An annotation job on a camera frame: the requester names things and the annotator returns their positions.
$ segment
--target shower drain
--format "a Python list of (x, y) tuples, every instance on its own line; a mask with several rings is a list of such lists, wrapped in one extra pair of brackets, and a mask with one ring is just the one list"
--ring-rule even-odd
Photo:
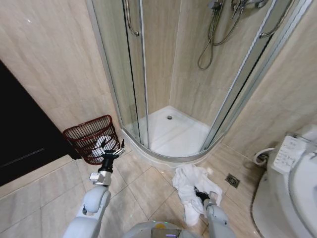
[(231, 186), (237, 188), (240, 180), (237, 179), (235, 176), (233, 176), (232, 174), (228, 174), (228, 176), (225, 179)]

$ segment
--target glass shower door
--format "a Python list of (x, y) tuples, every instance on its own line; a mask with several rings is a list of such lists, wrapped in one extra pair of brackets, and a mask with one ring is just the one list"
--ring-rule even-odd
[(113, 84), (122, 126), (138, 142), (140, 134), (136, 98), (136, 70), (131, 65), (129, 36), (125, 24), (125, 11), (122, 1), (92, 0), (93, 9), (106, 55), (107, 66)]
[(246, 55), (245, 60), (242, 63), (220, 110), (218, 111), (217, 117), (211, 126), (211, 130), (201, 148), (201, 151), (206, 150), (215, 144), (229, 130), (233, 121), (237, 117), (239, 110), (241, 110), (241, 104), (244, 101), (244, 97), (247, 96), (248, 91), (254, 83), (252, 79), (254, 71), (259, 69), (259, 61), (263, 58), (262, 55), (264, 54), (264, 50), (267, 51), (266, 48), (274, 34), (274, 32), (267, 35), (264, 33), (271, 32), (278, 24), (282, 23), (280, 22), (281, 19), (289, 17), (290, 14), (286, 14), (289, 12), (293, 4), (294, 0), (274, 0), (272, 2), (265, 21), (260, 27), (260, 31), (256, 35), (253, 45)]

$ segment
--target beige tile wall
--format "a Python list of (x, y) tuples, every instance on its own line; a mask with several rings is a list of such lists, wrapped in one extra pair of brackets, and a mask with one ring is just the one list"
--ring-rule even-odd
[(55, 125), (112, 115), (118, 127), (84, 0), (3, 0), (0, 58)]
[(245, 156), (317, 123), (316, 11), (314, 1), (223, 140)]
[(149, 113), (169, 105), (181, 0), (143, 0)]
[[(174, 60), (170, 104), (186, 114), (211, 124), (237, 73), (243, 58), (271, 3), (261, 9), (246, 9), (229, 40), (214, 47), (213, 62), (207, 70), (197, 67), (197, 60), (208, 38), (211, 10), (209, 0), (182, 0), (177, 47)], [(230, 1), (226, 1), (215, 41), (228, 32), (232, 24)], [(202, 62), (209, 62), (207, 50)]]

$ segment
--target shower door handle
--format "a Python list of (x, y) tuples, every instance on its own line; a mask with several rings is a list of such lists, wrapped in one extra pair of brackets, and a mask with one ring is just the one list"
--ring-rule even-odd
[(130, 15), (130, 6), (129, 6), (129, 0), (125, 0), (125, 11), (127, 13), (127, 18), (128, 18), (128, 27), (131, 31), (131, 33), (135, 36), (139, 36), (140, 33), (138, 31), (135, 31), (133, 27), (131, 26), (131, 15)]
[(286, 15), (289, 12), (289, 10), (291, 9), (294, 1), (295, 0), (289, 1), (286, 9), (284, 10), (284, 12), (283, 12), (282, 16), (280, 17), (279, 21), (277, 22), (276, 26), (274, 26), (274, 28), (272, 30), (270, 30), (269, 32), (262, 32), (259, 36), (260, 39), (265, 38), (265, 37), (269, 37), (269, 36), (273, 35), (278, 30), (278, 28), (282, 25), (283, 21), (285, 20)]

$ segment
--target floor tile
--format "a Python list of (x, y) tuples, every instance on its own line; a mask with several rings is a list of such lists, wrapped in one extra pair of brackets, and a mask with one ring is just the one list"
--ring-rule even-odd
[(129, 187), (148, 218), (174, 191), (174, 188), (154, 167), (149, 168)]
[(100, 237), (121, 238), (135, 224), (144, 222), (147, 217), (126, 187), (110, 200), (102, 220)]
[(29, 172), (26, 175), (23, 175), (3, 186), (0, 187), (0, 198), (16, 191), (19, 188), (22, 188), (29, 183), (47, 175), (48, 173), (62, 167), (63, 165), (72, 161), (72, 158), (69, 155), (65, 155), (57, 160), (54, 160), (47, 165), (44, 165), (32, 172)]
[(250, 210), (252, 198), (256, 191), (259, 180), (263, 174), (263, 169), (257, 167), (250, 160), (246, 159), (243, 166), (239, 169), (235, 176), (240, 180), (237, 188), (230, 186), (226, 191), (229, 197), (241, 209)]
[(70, 162), (58, 170), (40, 179), (41, 206), (53, 201), (75, 185), (81, 183), (76, 161)]
[(238, 154), (231, 148), (219, 144), (213, 150), (211, 155), (198, 163), (197, 166), (205, 168), (211, 172), (208, 178), (216, 183), (223, 193), (229, 189), (230, 184), (225, 181), (225, 178), (230, 173), (234, 176), (239, 173), (239, 169), (243, 165), (245, 157)]
[(0, 199), (0, 232), (40, 208), (40, 183), (35, 181)]
[(114, 160), (114, 163), (127, 184), (133, 182), (151, 167), (150, 164), (138, 158), (133, 151), (120, 156)]
[[(90, 165), (87, 164), (84, 160), (76, 161), (78, 169), (80, 171), (81, 178), (84, 183), (84, 187), (86, 191), (89, 191), (95, 185), (89, 180), (89, 176), (92, 172), (97, 172), (100, 165)], [(111, 185), (109, 187), (109, 191), (111, 192), (111, 197), (114, 197), (117, 193), (123, 190), (127, 186), (126, 182), (122, 178), (120, 172), (117, 167), (113, 165), (113, 173), (111, 175)]]
[(31, 215), (16, 223), (0, 234), (0, 238), (41, 238), (41, 211), (38, 209)]
[(229, 225), (237, 238), (259, 237), (259, 234), (253, 225), (250, 210), (246, 211), (245, 209), (240, 208), (226, 195), (222, 199), (221, 207), (227, 214)]
[(200, 219), (199, 222), (189, 227), (184, 222), (184, 206), (181, 203), (177, 191), (166, 200), (163, 205), (149, 218), (149, 220), (164, 221), (177, 225), (180, 228), (191, 230), (197, 234), (202, 234), (207, 227)]
[(170, 170), (161, 170), (157, 168), (157, 170), (160, 172), (160, 174), (167, 180), (167, 182), (173, 186), (173, 177), (175, 175), (175, 171), (170, 171)]
[(42, 237), (62, 237), (69, 223), (76, 217), (84, 195), (85, 189), (81, 182), (42, 207)]

